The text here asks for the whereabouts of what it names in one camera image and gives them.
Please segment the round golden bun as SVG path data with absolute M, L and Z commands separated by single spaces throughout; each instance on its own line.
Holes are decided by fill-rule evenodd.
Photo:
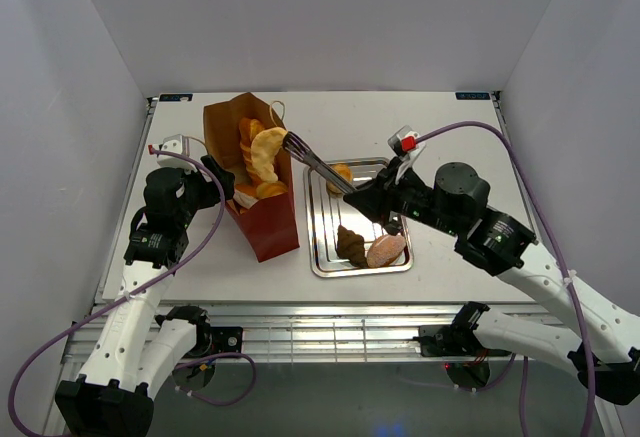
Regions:
M 338 163 L 331 166 L 331 168 L 337 172 L 345 181 L 348 183 L 353 182 L 353 174 L 348 165 L 344 163 Z M 326 183 L 327 191 L 334 195 L 343 195 L 344 192 L 340 190 L 337 186 L 335 186 L 331 182 Z

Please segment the striped orange croissant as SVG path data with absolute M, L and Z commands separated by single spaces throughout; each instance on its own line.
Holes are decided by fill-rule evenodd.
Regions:
M 260 200 L 286 194 L 287 192 L 288 186 L 281 181 L 263 182 L 256 187 L 256 196 Z

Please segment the brown red paper bag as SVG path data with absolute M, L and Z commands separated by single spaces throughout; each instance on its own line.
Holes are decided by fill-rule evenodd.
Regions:
M 203 125 L 206 148 L 218 164 L 235 175 L 235 185 L 249 184 L 240 149 L 239 121 L 258 119 L 265 129 L 282 127 L 283 119 L 268 104 L 251 93 L 204 107 Z M 227 209 L 248 240 L 258 261 L 263 262 L 299 247 L 293 192 L 291 158 L 280 150 L 274 162 L 277 181 L 288 186 L 286 194 L 258 199 L 250 209 L 244 209 L 233 199 Z

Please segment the pale curved croissant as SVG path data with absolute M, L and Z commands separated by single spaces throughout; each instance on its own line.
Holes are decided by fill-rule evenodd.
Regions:
M 272 127 L 258 133 L 252 141 L 252 165 L 264 182 L 275 183 L 278 180 L 274 162 L 287 133 L 288 131 L 282 127 Z

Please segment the long twisted glazed bread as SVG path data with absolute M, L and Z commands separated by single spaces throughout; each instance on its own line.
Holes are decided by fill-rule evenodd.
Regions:
M 262 180 L 258 176 L 251 157 L 251 145 L 254 138 L 262 132 L 265 127 L 258 119 L 242 118 L 239 121 L 240 149 L 245 163 L 246 171 L 254 185 L 259 185 Z

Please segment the steel serving tongs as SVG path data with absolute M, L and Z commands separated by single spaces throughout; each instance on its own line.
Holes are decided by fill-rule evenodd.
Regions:
M 321 175 L 327 182 L 333 183 L 345 193 L 351 193 L 355 190 L 355 186 L 345 181 L 331 166 L 318 157 L 313 150 L 304 142 L 297 134 L 288 131 L 284 138 L 283 149 L 295 160 L 305 164 L 311 170 Z M 397 235 L 402 232 L 402 224 L 397 217 L 396 222 L 400 224 L 399 230 L 386 230 L 391 235 Z

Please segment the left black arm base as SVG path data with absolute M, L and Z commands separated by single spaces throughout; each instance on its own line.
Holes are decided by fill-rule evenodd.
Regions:
M 192 357 L 205 357 L 218 353 L 240 353 L 244 329 L 204 325 L 196 331 L 196 345 L 190 352 Z

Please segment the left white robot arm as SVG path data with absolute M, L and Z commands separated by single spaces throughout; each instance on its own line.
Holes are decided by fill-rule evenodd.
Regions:
M 78 376 L 59 383 L 55 403 L 73 436 L 144 436 L 154 399 L 178 362 L 212 348 L 206 313 L 197 306 L 157 309 L 183 259 L 195 214 L 222 208 L 234 176 L 212 156 L 181 161 L 146 177 L 144 205 L 133 216 L 116 306 Z

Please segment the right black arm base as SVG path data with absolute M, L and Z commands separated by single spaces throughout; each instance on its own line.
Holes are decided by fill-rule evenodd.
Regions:
M 432 326 L 420 326 L 418 335 L 412 338 L 420 347 L 420 354 L 428 356 L 477 356 L 484 347 L 474 333 L 453 324 L 436 329 Z

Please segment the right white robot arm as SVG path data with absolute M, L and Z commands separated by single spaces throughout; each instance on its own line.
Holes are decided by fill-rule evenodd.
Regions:
M 433 186 L 413 171 L 396 175 L 394 158 L 373 179 L 344 196 L 371 222 L 397 234 L 395 214 L 455 237 L 464 261 L 525 293 L 555 316 L 561 327 L 510 317 L 485 303 L 464 304 L 452 323 L 423 347 L 441 355 L 503 350 L 546 362 L 588 383 L 616 405 L 639 395 L 639 318 L 609 301 L 578 277 L 564 277 L 552 254 L 514 217 L 488 205 L 490 185 L 462 162 L 442 165 Z

